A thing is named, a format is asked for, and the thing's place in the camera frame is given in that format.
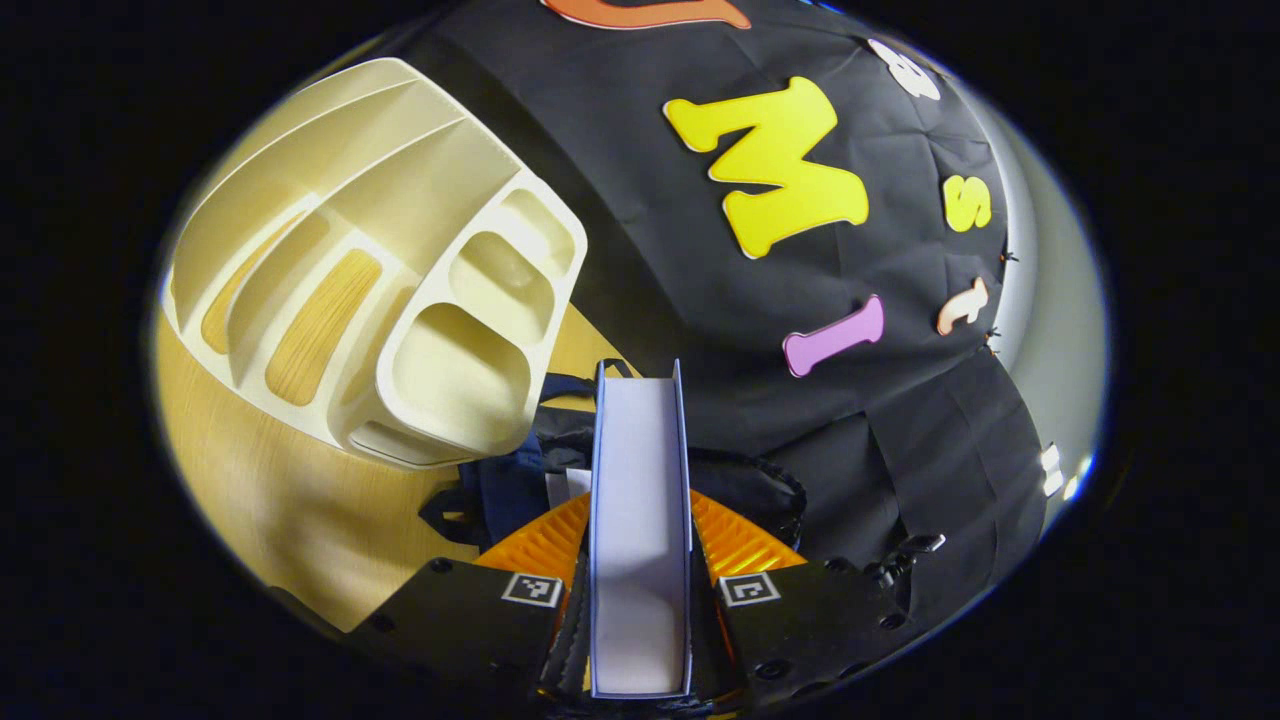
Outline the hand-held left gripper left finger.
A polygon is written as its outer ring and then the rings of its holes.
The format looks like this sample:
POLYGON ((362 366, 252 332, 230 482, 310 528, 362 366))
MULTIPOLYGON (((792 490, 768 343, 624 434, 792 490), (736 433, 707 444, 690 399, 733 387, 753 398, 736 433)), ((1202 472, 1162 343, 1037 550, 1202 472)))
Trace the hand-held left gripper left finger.
POLYGON ((564 623, 590 512, 580 495, 465 562, 430 560, 355 629, 434 691, 530 701, 564 623))

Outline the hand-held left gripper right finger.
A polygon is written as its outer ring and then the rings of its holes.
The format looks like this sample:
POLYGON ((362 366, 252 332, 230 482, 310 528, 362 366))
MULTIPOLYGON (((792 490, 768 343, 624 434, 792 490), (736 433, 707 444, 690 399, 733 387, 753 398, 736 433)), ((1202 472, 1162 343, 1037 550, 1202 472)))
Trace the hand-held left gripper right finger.
POLYGON ((817 694, 909 641, 911 573, 883 591, 855 562, 806 560, 710 496, 694 491, 690 500, 737 701, 817 694))

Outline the blue schoolbag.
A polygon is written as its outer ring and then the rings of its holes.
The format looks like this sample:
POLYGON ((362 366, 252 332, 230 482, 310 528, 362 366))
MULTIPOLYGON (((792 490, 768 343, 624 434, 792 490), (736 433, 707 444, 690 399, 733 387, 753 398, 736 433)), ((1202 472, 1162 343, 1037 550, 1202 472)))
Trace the blue schoolbag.
MULTIPOLYGON (((549 512, 544 478, 548 471, 566 468, 593 471, 602 377, 659 378, 632 375, 614 357, 604 360, 593 378, 548 374, 526 439, 508 454, 462 464, 458 484, 434 495, 421 510, 422 519, 447 539, 486 552, 549 512)), ((687 429, 686 421, 690 493, 710 496, 796 548, 806 511, 800 483, 760 459, 698 448, 689 441, 687 429)))

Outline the grey cover book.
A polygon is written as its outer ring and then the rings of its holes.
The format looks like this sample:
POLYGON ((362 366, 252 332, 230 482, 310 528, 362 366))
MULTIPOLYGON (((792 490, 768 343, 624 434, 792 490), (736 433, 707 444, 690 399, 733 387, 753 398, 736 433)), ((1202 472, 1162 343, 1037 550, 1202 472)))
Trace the grey cover book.
POLYGON ((682 698, 692 674, 692 519, 680 366, 602 377, 591 457, 591 696, 682 698))

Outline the cream plastic bookshelf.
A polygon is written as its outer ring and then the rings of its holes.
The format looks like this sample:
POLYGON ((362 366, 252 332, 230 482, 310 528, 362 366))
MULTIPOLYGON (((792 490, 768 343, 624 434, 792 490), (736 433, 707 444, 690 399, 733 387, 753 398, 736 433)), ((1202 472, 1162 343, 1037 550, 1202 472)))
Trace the cream plastic bookshelf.
POLYGON ((588 252, 561 196, 396 56, 274 106, 173 238, 163 310, 206 372, 410 469, 524 442, 588 252))

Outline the black backdrop cloth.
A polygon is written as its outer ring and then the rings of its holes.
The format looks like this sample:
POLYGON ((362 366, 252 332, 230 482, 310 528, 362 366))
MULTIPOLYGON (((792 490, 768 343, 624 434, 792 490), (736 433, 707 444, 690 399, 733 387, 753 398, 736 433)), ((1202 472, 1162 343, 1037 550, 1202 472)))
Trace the black backdrop cloth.
POLYGON ((959 81, 804 0, 444 0, 403 56, 579 215, 572 304, 682 366, 690 443, 803 486, 801 553, 942 536, 932 626, 1039 543, 1042 442, 988 345, 1009 155, 959 81))

